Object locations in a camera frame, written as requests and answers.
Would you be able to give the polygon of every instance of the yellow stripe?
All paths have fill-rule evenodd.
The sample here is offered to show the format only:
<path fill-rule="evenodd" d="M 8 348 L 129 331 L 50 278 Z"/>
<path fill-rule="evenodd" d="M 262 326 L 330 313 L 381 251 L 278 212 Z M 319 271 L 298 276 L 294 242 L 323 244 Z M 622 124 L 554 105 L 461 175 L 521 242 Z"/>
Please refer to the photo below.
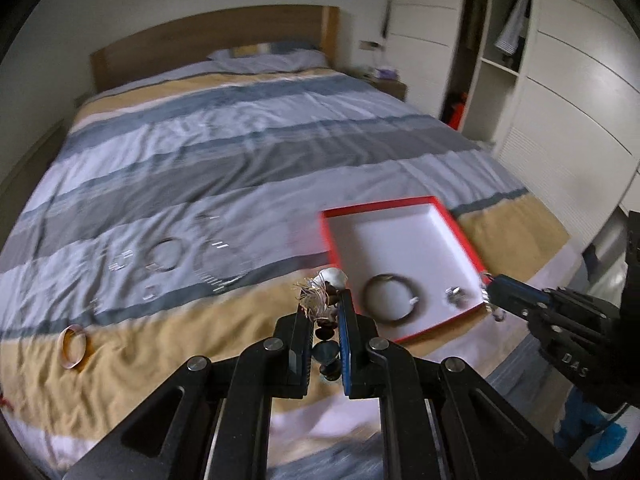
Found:
<path fill-rule="evenodd" d="M 460 218 L 460 224 L 491 272 L 530 279 L 565 244 L 564 228 L 533 196 L 503 201 Z M 92 355 L 82 371 L 58 363 L 56 335 L 0 344 L 0 383 L 14 415 L 48 433 L 98 440 L 190 356 L 212 360 L 238 355 L 273 333 L 276 320 L 296 309 L 299 271 L 218 298 L 193 301 L 168 312 L 105 328 L 87 329 Z M 479 310 L 412 340 L 407 348 L 425 356 L 464 335 L 486 314 Z M 319 380 L 314 367 L 303 400 L 274 399 L 287 412 L 341 393 L 340 384 Z"/>
<path fill-rule="evenodd" d="M 492 274 L 530 280 L 569 241 L 569 234 L 532 194 L 502 200 L 458 218 Z"/>
<path fill-rule="evenodd" d="M 296 74 L 206 74 L 176 81 L 165 81 L 156 85 L 145 86 L 123 92 L 122 94 L 103 97 L 83 106 L 76 118 L 74 125 L 85 118 L 105 112 L 114 112 L 121 108 L 149 103 L 160 99 L 175 98 L 190 92 L 218 88 L 223 85 L 247 85 L 256 82 L 271 81 L 284 78 L 304 78 L 309 76 L 329 75 L 335 73 L 328 68 L 313 68 Z"/>

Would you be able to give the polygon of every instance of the bedding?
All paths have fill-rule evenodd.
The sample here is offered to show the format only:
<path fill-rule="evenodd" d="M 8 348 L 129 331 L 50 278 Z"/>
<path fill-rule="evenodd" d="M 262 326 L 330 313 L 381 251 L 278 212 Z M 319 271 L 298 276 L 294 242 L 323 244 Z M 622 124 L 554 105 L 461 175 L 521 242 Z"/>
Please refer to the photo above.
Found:
<path fill-rule="evenodd" d="M 123 94 L 135 88 L 154 86 L 167 81 L 178 81 L 209 73 L 261 74 L 301 72 L 309 68 L 325 67 L 327 67 L 326 58 L 322 52 L 318 52 L 317 50 L 296 50 L 288 54 L 260 54 L 260 56 L 238 59 L 209 59 L 101 92 L 97 96 L 89 98 L 86 103 L 111 95 Z"/>
<path fill-rule="evenodd" d="M 304 40 L 271 41 L 270 43 L 255 43 L 251 45 L 221 48 L 207 56 L 212 60 L 228 59 L 230 57 L 260 56 L 261 54 L 288 54 L 294 50 L 318 50 L 318 48 Z"/>
<path fill-rule="evenodd" d="M 322 66 L 197 65 L 81 108 L 0 254 L 3 413 L 52 478 L 190 356 L 232 357 L 271 335 L 296 308 L 294 283 L 328 264 L 322 209 L 435 195 L 490 272 L 556 286 L 578 259 L 491 156 L 366 82 Z M 407 346 L 486 376 L 527 333 L 512 318 L 477 311 Z M 73 323 L 88 355 L 65 370 L 56 340 Z M 274 478 L 379 427 L 375 400 L 348 400 L 315 372 L 305 399 L 273 402 Z"/>

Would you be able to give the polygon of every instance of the white shell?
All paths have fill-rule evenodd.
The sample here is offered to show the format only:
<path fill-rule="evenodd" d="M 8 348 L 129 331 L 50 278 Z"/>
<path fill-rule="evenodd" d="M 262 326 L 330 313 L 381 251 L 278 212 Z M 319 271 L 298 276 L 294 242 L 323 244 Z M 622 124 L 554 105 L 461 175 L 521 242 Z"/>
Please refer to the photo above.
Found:
<path fill-rule="evenodd" d="M 347 288 L 347 275 L 338 269 L 338 267 L 329 267 L 328 269 L 321 270 L 314 278 L 314 281 L 318 285 L 329 282 L 338 290 Z"/>

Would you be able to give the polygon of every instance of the bangle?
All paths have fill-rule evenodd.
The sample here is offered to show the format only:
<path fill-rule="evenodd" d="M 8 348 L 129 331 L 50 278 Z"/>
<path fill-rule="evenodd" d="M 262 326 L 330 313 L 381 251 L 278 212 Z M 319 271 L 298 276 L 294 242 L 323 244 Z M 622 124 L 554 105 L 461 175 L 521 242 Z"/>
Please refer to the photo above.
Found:
<path fill-rule="evenodd" d="M 396 282 L 400 285 L 404 286 L 409 291 L 411 295 L 411 299 L 409 300 L 409 312 L 404 314 L 401 317 L 386 317 L 380 316 L 380 314 L 375 314 L 370 308 L 369 295 L 371 292 L 371 287 L 378 283 L 386 283 L 386 282 Z M 364 288 L 362 289 L 362 308 L 366 311 L 366 314 L 371 317 L 373 320 L 389 325 L 396 325 L 407 322 L 408 317 L 415 311 L 415 306 L 420 301 L 420 295 L 418 294 L 418 288 L 404 276 L 399 276 L 398 274 L 377 274 L 372 278 L 367 280 L 367 283 L 364 284 Z"/>
<path fill-rule="evenodd" d="M 67 332 L 71 332 L 75 334 L 77 337 L 80 338 L 80 341 L 82 341 L 82 354 L 76 361 L 72 361 L 71 359 L 69 359 L 68 355 L 66 354 L 65 337 Z M 75 368 L 80 364 L 82 359 L 84 359 L 85 355 L 86 355 L 86 332 L 84 331 L 84 328 L 82 328 L 80 325 L 77 325 L 77 324 L 73 324 L 66 327 L 58 336 L 58 358 L 60 359 L 60 364 L 62 365 L 62 367 L 66 368 L 66 370 L 71 370 L 71 368 Z"/>

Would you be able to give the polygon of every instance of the ring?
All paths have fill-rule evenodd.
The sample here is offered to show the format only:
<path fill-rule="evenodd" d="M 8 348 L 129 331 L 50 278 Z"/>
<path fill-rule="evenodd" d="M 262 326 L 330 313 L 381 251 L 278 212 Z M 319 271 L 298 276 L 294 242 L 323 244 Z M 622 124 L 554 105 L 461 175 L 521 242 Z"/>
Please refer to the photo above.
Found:
<path fill-rule="evenodd" d="M 402 317 L 393 318 L 393 319 L 390 319 L 388 317 L 382 317 L 380 316 L 380 314 L 373 314 L 369 307 L 369 303 L 370 303 L 369 293 L 372 285 L 375 285 L 377 283 L 386 283 L 386 282 L 400 283 L 400 285 L 404 286 L 404 288 L 406 288 L 409 291 L 409 294 L 411 295 L 411 299 L 409 300 L 409 306 L 411 307 L 411 309 Z M 411 282 L 411 280 L 409 280 L 408 278 L 405 278 L 404 276 L 399 276 L 398 274 L 377 274 L 372 278 L 369 278 L 367 280 L 367 283 L 364 284 L 364 287 L 362 289 L 362 300 L 363 300 L 362 301 L 363 310 L 365 310 L 367 315 L 371 317 L 373 320 L 383 324 L 396 325 L 396 324 L 406 322 L 408 317 L 414 313 L 415 306 L 420 302 L 420 295 L 418 293 L 418 288 Z"/>
<path fill-rule="evenodd" d="M 156 247 L 159 247 L 162 244 L 167 244 L 169 242 L 177 242 L 178 243 L 178 247 L 179 247 L 178 257 L 175 259 L 175 262 L 174 262 L 173 265 L 163 267 L 162 265 L 156 264 L 153 260 L 151 260 L 151 252 Z M 180 240 L 180 238 L 175 238 L 175 237 L 172 237 L 172 236 L 170 236 L 168 238 L 163 238 L 159 242 L 156 242 L 151 247 L 149 247 L 148 250 L 146 251 L 145 260 L 148 261 L 148 263 L 145 265 L 145 269 L 151 270 L 152 272 L 168 272 L 169 270 L 174 270 L 175 267 L 177 267 L 178 264 L 180 263 L 180 259 L 182 258 L 183 254 L 184 254 L 184 245 L 183 245 L 182 241 Z"/>
<path fill-rule="evenodd" d="M 68 355 L 66 354 L 65 337 L 67 332 L 71 332 L 75 336 L 79 337 L 82 341 L 82 355 L 76 361 L 72 361 L 71 359 L 69 359 Z M 58 357 L 60 359 L 60 364 L 62 365 L 63 368 L 66 368 L 66 370 L 71 370 L 71 368 L 75 368 L 80 364 L 82 359 L 84 359 L 85 355 L 86 355 L 86 332 L 84 331 L 84 328 L 82 328 L 78 324 L 69 325 L 58 336 Z"/>

